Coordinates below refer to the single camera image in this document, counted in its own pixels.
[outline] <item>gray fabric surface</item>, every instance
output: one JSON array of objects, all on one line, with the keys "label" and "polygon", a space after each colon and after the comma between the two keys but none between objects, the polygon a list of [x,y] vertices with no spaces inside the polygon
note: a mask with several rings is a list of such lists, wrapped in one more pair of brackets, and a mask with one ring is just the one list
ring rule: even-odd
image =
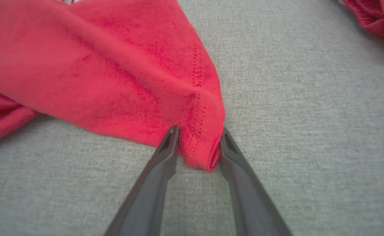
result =
[{"label": "gray fabric surface", "polygon": [[[384,235],[384,42],[335,1],[180,0],[229,128],[295,236]],[[0,236],[100,236],[153,148],[40,116],[0,141]],[[235,235],[228,185],[178,162],[162,235]]]}]

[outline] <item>crumpled red fabric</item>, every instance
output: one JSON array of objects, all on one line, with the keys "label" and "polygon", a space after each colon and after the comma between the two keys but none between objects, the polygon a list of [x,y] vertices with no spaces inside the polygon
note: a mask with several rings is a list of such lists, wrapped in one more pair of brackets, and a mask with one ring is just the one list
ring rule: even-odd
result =
[{"label": "crumpled red fabric", "polygon": [[0,0],[0,138],[38,112],[153,146],[179,125],[185,163],[207,171],[225,114],[176,0]]},{"label": "crumpled red fabric", "polygon": [[363,28],[384,38],[384,0],[344,0],[344,2],[357,16]]}]

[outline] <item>red cloth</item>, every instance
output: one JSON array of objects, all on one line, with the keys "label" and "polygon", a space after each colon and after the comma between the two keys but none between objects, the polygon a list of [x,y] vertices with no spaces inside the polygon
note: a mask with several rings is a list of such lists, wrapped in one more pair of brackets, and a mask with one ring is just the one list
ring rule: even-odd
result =
[{"label": "red cloth", "polygon": [[384,38],[384,0],[344,0],[362,27]]},{"label": "red cloth", "polygon": [[35,111],[153,146],[179,125],[186,164],[219,159],[219,78],[176,0],[0,0],[0,138]]}]

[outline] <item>gray background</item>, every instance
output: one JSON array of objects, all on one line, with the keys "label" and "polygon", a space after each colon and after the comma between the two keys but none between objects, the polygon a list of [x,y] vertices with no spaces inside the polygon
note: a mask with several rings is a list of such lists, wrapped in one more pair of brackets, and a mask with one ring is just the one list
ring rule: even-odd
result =
[{"label": "gray background", "polygon": [[[331,0],[180,5],[294,235],[384,235],[384,42]],[[37,117],[0,141],[0,236],[101,236],[153,150]],[[219,168],[177,172],[162,235],[235,235]]]}]

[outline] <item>dark object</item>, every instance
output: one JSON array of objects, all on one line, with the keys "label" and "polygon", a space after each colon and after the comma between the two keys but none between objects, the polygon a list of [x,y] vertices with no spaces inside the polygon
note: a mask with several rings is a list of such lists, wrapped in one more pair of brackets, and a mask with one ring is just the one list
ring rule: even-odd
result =
[{"label": "dark object", "polygon": [[[239,236],[291,236],[288,227],[227,129],[221,172],[230,186]],[[159,236],[167,182],[176,173],[179,127],[170,127],[104,236]]]},{"label": "dark object", "polygon": [[221,173],[230,186],[237,235],[291,236],[287,225],[226,128]]}]

